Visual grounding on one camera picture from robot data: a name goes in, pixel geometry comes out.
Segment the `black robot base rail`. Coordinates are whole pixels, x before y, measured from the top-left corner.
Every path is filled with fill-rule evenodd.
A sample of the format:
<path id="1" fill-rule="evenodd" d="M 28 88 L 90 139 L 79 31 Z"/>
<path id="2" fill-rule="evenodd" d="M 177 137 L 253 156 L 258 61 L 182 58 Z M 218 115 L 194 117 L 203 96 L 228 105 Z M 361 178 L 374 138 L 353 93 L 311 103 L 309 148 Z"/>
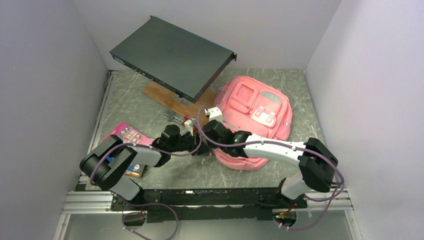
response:
<path id="1" fill-rule="evenodd" d="M 304 195 L 284 198 L 277 187 L 144 189 L 142 204 L 114 194 L 111 210 L 139 211 L 147 223 L 165 221 L 256 219 L 271 221 L 278 211 L 306 209 Z"/>

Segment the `pink student backpack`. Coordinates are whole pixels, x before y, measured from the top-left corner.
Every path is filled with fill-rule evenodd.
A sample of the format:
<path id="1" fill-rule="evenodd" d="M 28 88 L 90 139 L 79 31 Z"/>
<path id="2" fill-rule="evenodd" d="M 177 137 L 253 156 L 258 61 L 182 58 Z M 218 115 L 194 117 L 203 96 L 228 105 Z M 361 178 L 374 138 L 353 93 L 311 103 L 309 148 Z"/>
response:
<path id="1" fill-rule="evenodd" d="M 237 76 L 219 89 L 214 106 L 222 112 L 223 124 L 239 130 L 286 141 L 292 123 L 289 98 L 280 89 L 249 76 Z"/>

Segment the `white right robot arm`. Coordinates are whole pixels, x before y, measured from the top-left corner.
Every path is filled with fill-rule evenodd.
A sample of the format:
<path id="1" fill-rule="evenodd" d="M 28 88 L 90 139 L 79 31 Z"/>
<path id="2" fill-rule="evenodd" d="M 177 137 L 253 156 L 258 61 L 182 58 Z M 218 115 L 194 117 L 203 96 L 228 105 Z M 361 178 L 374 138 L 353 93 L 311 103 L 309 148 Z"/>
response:
<path id="1" fill-rule="evenodd" d="M 261 158 L 297 167 L 298 172 L 284 178 L 275 194 L 276 203 L 282 208 L 289 207 L 309 191 L 328 193 L 331 189 L 338 160 L 316 138 L 287 142 L 249 131 L 232 132 L 217 120 L 211 120 L 198 130 L 211 148 L 219 148 L 233 158 Z"/>

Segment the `pink sticker book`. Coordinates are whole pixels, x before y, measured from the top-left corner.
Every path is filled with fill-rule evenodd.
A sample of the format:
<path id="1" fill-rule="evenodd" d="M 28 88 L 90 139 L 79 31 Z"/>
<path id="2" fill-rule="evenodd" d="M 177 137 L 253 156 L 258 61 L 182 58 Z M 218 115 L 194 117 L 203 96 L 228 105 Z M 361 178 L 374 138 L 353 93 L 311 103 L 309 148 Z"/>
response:
<path id="1" fill-rule="evenodd" d="M 139 132 L 129 124 L 125 122 L 120 122 L 116 127 L 114 127 L 101 141 L 103 142 L 110 135 L 116 135 L 118 138 L 122 139 L 124 143 L 132 143 L 138 145 L 151 145 L 153 140 L 143 133 Z"/>

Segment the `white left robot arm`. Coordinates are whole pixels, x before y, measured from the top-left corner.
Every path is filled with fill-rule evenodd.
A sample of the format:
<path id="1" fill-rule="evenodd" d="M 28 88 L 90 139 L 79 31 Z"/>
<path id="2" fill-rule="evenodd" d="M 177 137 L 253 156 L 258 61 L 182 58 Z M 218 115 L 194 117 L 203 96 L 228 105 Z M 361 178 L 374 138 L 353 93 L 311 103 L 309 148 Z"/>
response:
<path id="1" fill-rule="evenodd" d="M 160 137 L 148 145 L 124 142 L 112 134 L 81 160 L 79 168 L 92 185 L 116 194 L 124 199 L 129 209 L 137 210 L 145 203 L 145 191 L 125 175 L 129 166 L 159 168 L 172 156 L 196 156 L 208 152 L 210 149 L 199 134 L 190 131 L 181 134 L 179 126 L 169 124 Z"/>

